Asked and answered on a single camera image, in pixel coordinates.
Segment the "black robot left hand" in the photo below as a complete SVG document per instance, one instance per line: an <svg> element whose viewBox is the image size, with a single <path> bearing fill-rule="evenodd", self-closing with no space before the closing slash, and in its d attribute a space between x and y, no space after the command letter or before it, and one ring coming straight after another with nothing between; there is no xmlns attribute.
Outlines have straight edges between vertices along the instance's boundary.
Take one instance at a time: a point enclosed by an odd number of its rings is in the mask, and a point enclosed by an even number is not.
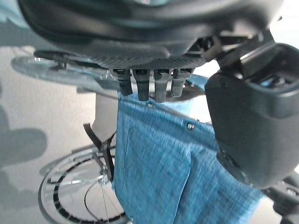
<svg viewBox="0 0 299 224"><path fill-rule="evenodd" d="M20 0L39 36L122 77L149 97L152 71L179 79L216 60L205 85L219 162L266 189L299 163L299 51L274 40L281 0Z"/></svg>

